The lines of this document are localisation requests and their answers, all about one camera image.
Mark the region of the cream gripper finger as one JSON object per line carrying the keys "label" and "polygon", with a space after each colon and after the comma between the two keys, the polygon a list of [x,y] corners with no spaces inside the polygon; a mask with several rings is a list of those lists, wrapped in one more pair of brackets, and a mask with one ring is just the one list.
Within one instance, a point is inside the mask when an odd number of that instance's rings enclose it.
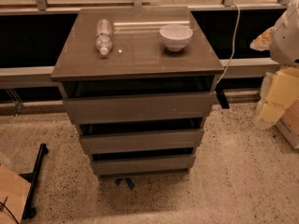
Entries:
{"label": "cream gripper finger", "polygon": [[266,29],[250,43],[249,47],[258,51],[269,50],[272,31],[272,27]]}

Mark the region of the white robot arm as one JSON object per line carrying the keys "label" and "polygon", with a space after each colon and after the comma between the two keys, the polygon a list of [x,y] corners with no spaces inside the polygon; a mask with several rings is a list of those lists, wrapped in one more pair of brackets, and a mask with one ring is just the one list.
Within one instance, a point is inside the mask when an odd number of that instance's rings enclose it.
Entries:
{"label": "white robot arm", "polygon": [[270,58],[279,64],[299,66],[299,0],[289,3],[276,23],[258,35],[249,47],[268,50]]}

